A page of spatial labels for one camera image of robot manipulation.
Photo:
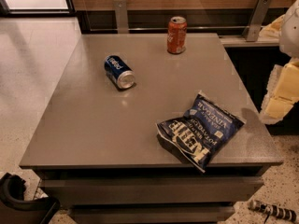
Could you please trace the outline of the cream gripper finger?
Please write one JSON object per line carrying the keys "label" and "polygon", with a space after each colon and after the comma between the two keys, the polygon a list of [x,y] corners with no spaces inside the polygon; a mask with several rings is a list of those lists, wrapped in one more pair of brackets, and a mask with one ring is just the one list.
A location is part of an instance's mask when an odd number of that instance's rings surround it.
{"label": "cream gripper finger", "polygon": [[259,37],[279,38],[284,15],[279,16],[274,21],[266,25],[259,33]]}
{"label": "cream gripper finger", "polygon": [[270,73],[267,94],[263,99],[265,119],[283,119],[299,101],[299,60],[284,66],[275,65]]}

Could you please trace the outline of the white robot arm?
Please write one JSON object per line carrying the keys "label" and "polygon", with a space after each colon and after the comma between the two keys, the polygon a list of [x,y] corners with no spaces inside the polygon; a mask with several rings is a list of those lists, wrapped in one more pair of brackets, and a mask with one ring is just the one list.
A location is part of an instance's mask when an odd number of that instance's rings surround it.
{"label": "white robot arm", "polygon": [[285,15],[262,29],[262,33],[277,33],[279,50],[291,57],[283,66],[274,65],[261,105],[260,121],[276,124],[299,101],[299,0],[293,3]]}

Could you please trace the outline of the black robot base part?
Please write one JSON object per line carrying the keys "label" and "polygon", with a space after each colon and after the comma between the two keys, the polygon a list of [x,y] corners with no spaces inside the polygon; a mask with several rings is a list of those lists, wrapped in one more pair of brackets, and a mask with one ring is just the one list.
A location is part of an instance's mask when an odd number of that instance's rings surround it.
{"label": "black robot base part", "polygon": [[25,181],[5,173],[0,179],[0,224],[49,224],[60,208],[53,197],[24,200]]}

